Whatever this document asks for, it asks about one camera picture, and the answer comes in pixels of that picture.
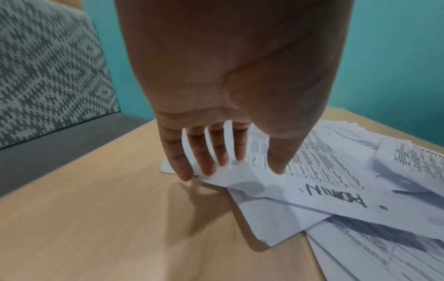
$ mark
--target hand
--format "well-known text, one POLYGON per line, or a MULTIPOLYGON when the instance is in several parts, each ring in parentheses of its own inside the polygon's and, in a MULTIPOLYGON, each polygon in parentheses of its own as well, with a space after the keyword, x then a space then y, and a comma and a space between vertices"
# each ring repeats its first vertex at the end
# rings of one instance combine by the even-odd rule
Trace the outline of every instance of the hand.
POLYGON ((186 128, 206 175, 228 154, 246 154, 250 122, 270 135, 268 164, 281 174, 324 111, 340 61, 352 0, 116 0, 132 69, 157 117, 171 167, 193 171, 186 128))

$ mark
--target teal wall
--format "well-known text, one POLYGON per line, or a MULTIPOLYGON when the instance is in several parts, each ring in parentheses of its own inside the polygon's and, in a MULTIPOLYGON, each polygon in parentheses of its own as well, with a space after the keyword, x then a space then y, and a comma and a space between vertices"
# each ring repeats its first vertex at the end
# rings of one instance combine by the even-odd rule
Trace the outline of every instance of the teal wall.
MULTIPOLYGON (((154 118, 128 63, 113 0, 83 0, 123 113, 154 118)), ((356 0, 329 106, 444 146, 444 1, 356 0)))
POLYGON ((102 43, 120 111, 154 119, 154 113, 131 71, 113 0, 82 0, 102 43))

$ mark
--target stack of papers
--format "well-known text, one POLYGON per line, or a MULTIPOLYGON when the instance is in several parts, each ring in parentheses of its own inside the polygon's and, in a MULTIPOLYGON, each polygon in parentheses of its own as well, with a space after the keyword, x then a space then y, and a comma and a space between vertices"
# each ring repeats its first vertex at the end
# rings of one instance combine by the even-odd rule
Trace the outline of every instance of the stack of papers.
MULTIPOLYGON (((182 140, 195 174, 228 189, 257 239, 274 246, 306 231, 329 281, 444 280, 444 155, 320 120, 276 175, 269 137, 252 125, 245 161, 206 177, 182 140)), ((230 122, 225 140, 234 159, 230 122)), ((174 173, 167 160, 161 171, 174 173)))

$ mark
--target tabletop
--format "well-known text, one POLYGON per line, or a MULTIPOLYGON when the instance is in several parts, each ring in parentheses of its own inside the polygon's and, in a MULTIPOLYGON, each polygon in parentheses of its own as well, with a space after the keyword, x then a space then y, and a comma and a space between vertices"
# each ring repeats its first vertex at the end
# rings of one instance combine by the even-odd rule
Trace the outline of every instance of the tabletop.
MULTIPOLYGON (((356 114, 323 118, 444 149, 356 114)), ((223 188, 161 174, 156 121, 0 199, 0 281, 325 280, 303 234, 268 248, 223 188)))

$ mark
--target gray white patterned fabric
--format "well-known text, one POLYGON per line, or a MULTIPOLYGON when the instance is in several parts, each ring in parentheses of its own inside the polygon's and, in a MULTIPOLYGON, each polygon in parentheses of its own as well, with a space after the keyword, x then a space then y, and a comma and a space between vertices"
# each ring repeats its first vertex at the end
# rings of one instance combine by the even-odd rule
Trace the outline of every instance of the gray white patterned fabric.
POLYGON ((118 112, 100 41, 81 11, 0 0, 0 149, 118 112))

